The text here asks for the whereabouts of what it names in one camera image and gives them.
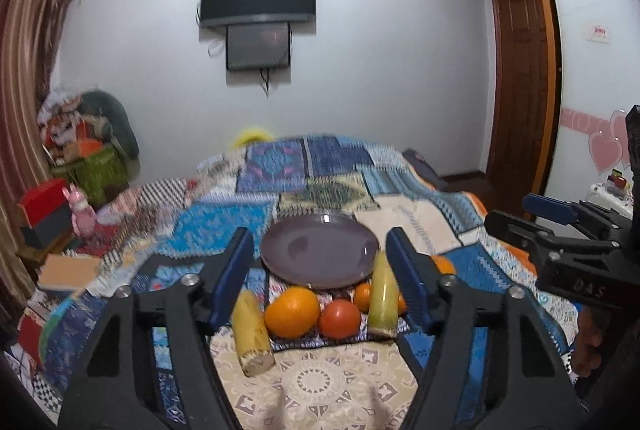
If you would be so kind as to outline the right human hand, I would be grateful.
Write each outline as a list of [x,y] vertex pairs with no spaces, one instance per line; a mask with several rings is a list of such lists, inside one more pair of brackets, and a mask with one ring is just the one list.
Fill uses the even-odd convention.
[[578,315],[578,332],[574,350],[570,355],[570,366],[579,377],[589,377],[601,365],[600,345],[602,330],[596,322],[593,310],[584,307]]

